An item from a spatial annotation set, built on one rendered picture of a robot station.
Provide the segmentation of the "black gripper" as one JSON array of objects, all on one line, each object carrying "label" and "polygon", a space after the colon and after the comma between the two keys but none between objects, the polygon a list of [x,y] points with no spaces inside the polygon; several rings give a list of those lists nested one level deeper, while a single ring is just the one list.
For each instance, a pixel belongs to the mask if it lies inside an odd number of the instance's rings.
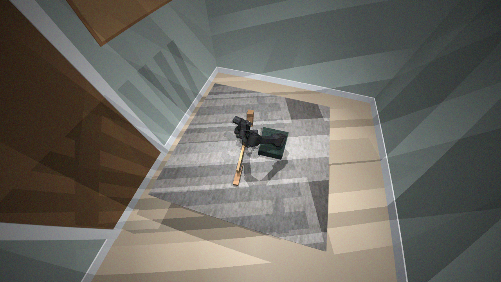
[{"label": "black gripper", "polygon": [[[253,130],[253,131],[255,131],[256,133],[258,133],[258,130]],[[234,133],[235,133],[235,134],[239,134],[239,130],[238,130],[238,128],[237,128],[237,127],[236,127],[236,129],[235,129]]]}]

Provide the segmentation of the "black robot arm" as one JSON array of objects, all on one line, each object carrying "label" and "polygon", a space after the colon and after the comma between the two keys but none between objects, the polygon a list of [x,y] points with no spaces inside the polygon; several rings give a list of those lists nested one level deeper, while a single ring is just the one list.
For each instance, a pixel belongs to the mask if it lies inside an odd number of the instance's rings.
[{"label": "black robot arm", "polygon": [[273,143],[275,146],[283,147],[287,138],[287,136],[282,133],[273,134],[272,136],[260,136],[255,131],[248,130],[249,127],[252,126],[251,122],[237,116],[233,118],[233,123],[238,125],[239,136],[243,142],[250,147],[258,146],[260,143]]}]

